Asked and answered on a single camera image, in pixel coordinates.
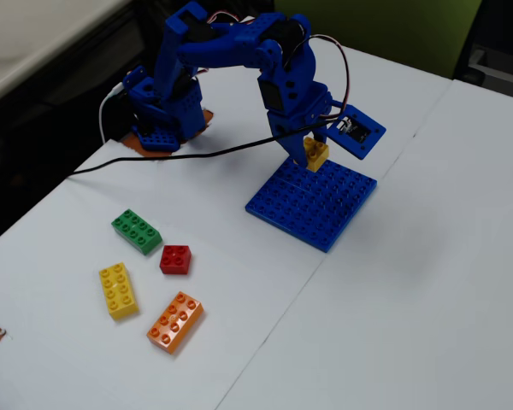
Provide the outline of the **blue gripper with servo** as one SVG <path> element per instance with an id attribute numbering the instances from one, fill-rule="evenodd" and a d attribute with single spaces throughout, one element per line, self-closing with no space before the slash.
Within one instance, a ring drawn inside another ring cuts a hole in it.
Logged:
<path id="1" fill-rule="evenodd" d="M 306 168 L 308 160 L 304 148 L 304 137 L 310 126 L 314 140 L 326 143 L 331 96 L 327 87 L 315 81 L 314 67 L 295 67 L 285 71 L 281 67 L 262 68 L 257 79 L 268 123 L 277 142 L 300 166 Z"/>

